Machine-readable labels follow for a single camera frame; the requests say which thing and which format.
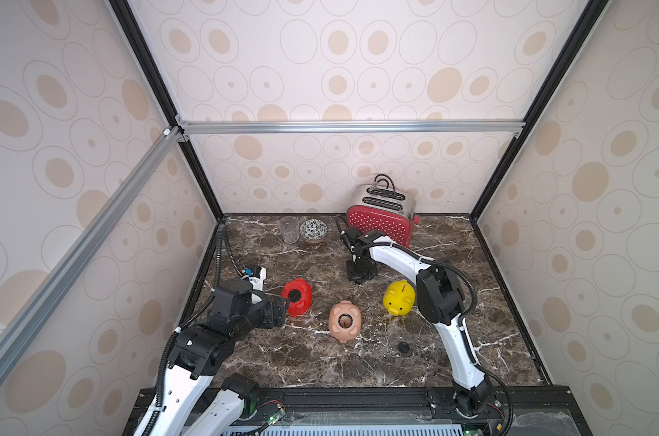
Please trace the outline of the pink piggy bank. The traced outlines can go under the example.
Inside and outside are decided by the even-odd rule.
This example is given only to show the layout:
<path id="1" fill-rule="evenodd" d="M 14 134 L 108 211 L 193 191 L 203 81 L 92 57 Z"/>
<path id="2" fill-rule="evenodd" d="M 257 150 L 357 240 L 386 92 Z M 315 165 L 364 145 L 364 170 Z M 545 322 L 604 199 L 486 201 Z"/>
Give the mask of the pink piggy bank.
<path id="1" fill-rule="evenodd" d="M 329 332 L 341 343 L 353 341 L 360 336 L 361 312 L 350 301 L 335 304 L 329 312 Z"/>

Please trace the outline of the red piggy bank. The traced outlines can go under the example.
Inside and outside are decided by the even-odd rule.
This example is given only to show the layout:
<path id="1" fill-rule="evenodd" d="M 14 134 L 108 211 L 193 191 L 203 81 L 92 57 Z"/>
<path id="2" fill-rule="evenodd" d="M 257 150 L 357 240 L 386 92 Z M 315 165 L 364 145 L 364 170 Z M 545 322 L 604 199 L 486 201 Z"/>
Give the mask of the red piggy bank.
<path id="1" fill-rule="evenodd" d="M 291 317 L 299 317 L 309 311 L 312 304 L 312 289 L 308 282 L 303 279 L 295 279 L 286 283 L 282 291 L 282 297 L 289 300 L 288 314 Z"/>

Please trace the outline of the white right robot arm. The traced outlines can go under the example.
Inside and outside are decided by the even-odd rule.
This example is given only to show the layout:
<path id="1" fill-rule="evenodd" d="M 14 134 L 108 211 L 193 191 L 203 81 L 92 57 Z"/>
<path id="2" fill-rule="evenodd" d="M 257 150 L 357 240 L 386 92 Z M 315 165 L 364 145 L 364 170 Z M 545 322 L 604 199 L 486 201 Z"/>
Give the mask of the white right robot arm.
<path id="1" fill-rule="evenodd" d="M 418 310 L 436 327 L 449 357 L 455 390 L 453 407 L 464 417 L 478 416 L 493 394 L 492 383 L 497 382 L 501 388 L 506 385 L 476 356 L 466 319 L 475 312 L 478 296 L 467 276 L 451 263 L 417 254 L 383 232 L 364 234 L 341 215 L 335 217 L 335 223 L 342 243 L 351 252 L 347 261 L 351 281 L 369 281 L 381 263 L 414 286 Z"/>

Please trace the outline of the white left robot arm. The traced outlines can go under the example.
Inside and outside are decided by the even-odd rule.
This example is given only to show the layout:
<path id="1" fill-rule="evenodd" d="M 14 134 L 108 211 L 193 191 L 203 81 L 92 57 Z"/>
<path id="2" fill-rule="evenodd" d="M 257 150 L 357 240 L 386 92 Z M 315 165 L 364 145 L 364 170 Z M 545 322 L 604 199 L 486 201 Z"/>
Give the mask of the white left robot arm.
<path id="1" fill-rule="evenodd" d="M 262 290 L 264 268 L 256 265 L 222 279 L 222 257 L 231 255 L 224 223 L 215 232 L 213 290 L 202 307 L 171 333 L 160 359 L 155 394 L 138 435 L 223 434 L 256 412 L 259 386 L 240 374 L 229 377 L 209 408 L 190 428 L 184 424 L 237 343 L 256 329 L 282 327 L 290 302 Z"/>

